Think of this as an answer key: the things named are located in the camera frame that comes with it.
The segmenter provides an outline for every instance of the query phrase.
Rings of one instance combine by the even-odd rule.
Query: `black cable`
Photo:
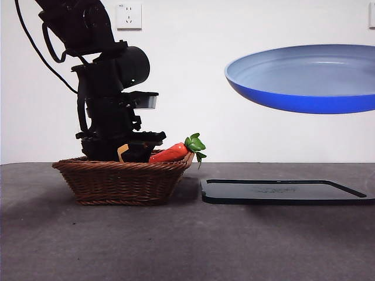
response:
[[[45,42],[46,42],[49,54],[51,55],[51,57],[53,58],[53,60],[55,62],[57,62],[57,63],[63,63],[65,61],[66,54],[68,52],[70,52],[70,53],[74,53],[82,61],[83,64],[88,65],[87,60],[85,60],[83,56],[81,56],[80,54],[78,54],[77,52],[75,52],[73,49],[66,49],[62,53],[61,59],[59,59],[59,57],[57,56],[57,54],[53,50],[53,46],[51,44],[51,40],[49,39],[49,35],[48,35],[48,27],[47,27],[47,24],[45,22],[43,22],[43,24],[42,24],[42,31],[43,31],[43,36],[45,38]]]
[[[38,56],[40,57],[40,59],[42,60],[42,62],[46,65],[46,67],[48,67],[48,69],[50,71],[52,71],[52,73],[54,75],[56,75],[69,89],[70,91],[74,92],[75,94],[77,94],[78,92],[73,89],[69,84],[68,82],[59,74],[57,73],[53,68],[52,66],[50,66],[48,64],[48,62],[45,60],[45,58],[43,57],[43,55],[41,54],[41,52],[39,51],[38,47],[36,47],[35,43],[34,43],[34,40],[32,39],[30,33],[28,32],[28,29],[26,28],[26,25],[23,21],[23,18],[22,18],[22,15],[21,15],[21,10],[19,9],[19,2],[18,0],[15,0],[15,4],[16,4],[16,10],[17,10],[17,15],[18,15],[18,18],[19,18],[19,21],[21,22],[21,25],[22,25],[22,28],[23,30],[25,31],[27,37],[29,38],[30,40],[30,43],[31,45],[33,46],[33,48],[35,49],[35,51],[37,52]]]

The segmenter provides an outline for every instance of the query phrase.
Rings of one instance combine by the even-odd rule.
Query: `green leaves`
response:
[[[198,138],[200,136],[200,133],[194,133],[190,137],[187,137],[185,139],[185,146],[187,149],[189,149],[191,152],[194,152],[197,156],[197,160],[199,162],[199,167],[202,164],[202,159],[206,158],[207,156],[204,155],[201,150],[205,150],[206,146],[202,143],[202,141]]]

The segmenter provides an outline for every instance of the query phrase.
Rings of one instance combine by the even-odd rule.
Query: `yellow object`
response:
[[[129,146],[128,144],[124,144],[122,146],[120,146],[118,149],[117,149],[117,155],[118,155],[118,160],[120,160],[121,163],[123,163],[123,159],[121,157],[121,154],[123,154],[125,151],[127,151],[129,149]]]

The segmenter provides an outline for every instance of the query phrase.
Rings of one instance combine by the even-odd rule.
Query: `toy carrot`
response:
[[[162,152],[152,155],[148,162],[156,163],[178,161],[183,159],[187,155],[187,153],[191,151],[196,154],[197,160],[201,164],[202,158],[206,158],[207,156],[200,151],[206,149],[206,146],[200,141],[198,137],[199,133],[195,133],[190,137],[187,137],[185,139],[185,143],[177,143],[170,148],[163,150]]]

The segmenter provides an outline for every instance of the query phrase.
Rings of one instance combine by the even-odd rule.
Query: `orange carrot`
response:
[[[152,155],[149,159],[149,163],[156,162],[167,162],[167,161],[178,161],[183,159],[188,153],[186,146],[180,142],[170,148],[163,150],[155,155]]]

